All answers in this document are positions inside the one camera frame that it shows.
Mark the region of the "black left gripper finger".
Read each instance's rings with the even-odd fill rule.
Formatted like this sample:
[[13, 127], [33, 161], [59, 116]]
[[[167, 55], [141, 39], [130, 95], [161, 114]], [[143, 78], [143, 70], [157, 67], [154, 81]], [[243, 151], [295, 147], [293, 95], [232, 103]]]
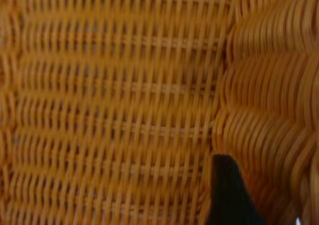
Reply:
[[207, 225], [258, 225], [259, 213], [247, 191], [236, 161], [225, 154], [212, 156], [211, 206]]

